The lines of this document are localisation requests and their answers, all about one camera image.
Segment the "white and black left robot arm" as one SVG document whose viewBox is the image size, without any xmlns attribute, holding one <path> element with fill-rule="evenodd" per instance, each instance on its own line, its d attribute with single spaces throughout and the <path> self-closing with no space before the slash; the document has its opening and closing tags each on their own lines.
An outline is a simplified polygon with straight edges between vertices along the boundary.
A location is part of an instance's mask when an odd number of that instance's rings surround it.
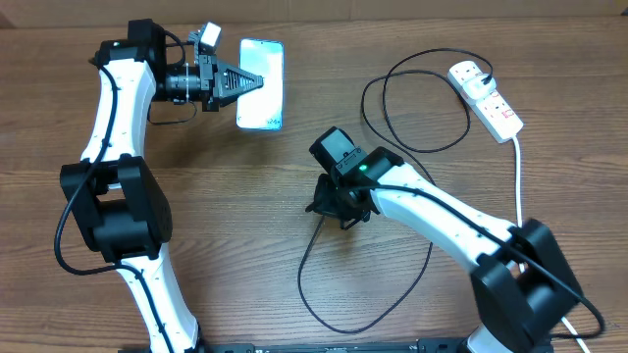
<svg viewBox="0 0 628 353">
<path fill-rule="evenodd" d="M 79 162 L 60 172 L 67 205 L 57 229 L 75 219 L 87 248 L 106 263 L 101 272 L 122 276 L 148 330 L 150 352 L 209 349 L 174 273 L 172 212 L 144 151 L 152 103 L 216 112 L 263 87 L 262 76 L 217 58 L 220 37 L 212 23 L 192 32 L 193 64 L 168 62 L 168 48 L 186 44 L 151 19 L 132 20 L 125 38 L 102 42 L 90 61 L 101 82 L 94 128 Z"/>
</svg>

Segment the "Samsung Galaxy smartphone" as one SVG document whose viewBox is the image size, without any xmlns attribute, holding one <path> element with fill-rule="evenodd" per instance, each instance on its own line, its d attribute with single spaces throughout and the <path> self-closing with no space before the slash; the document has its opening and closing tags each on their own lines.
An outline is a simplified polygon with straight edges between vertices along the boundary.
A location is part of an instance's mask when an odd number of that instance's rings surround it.
<svg viewBox="0 0 628 353">
<path fill-rule="evenodd" d="M 284 44 L 244 38 L 240 41 L 239 67 L 262 77 L 262 85 L 237 99 L 236 124 L 244 129 L 280 130 L 284 108 Z"/>
</svg>

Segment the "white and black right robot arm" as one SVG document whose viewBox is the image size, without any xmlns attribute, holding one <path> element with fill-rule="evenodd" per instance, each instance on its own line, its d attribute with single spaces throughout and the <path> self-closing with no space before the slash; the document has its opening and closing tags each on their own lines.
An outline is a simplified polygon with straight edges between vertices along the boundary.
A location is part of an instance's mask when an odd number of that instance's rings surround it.
<svg viewBox="0 0 628 353">
<path fill-rule="evenodd" d="M 333 126 L 309 148 L 323 167 L 310 212 L 349 229 L 383 215 L 417 231 L 469 276 L 481 324 L 466 352 L 535 352 L 582 289 L 543 223 L 519 227 L 440 190 L 385 147 L 366 153 Z"/>
</svg>

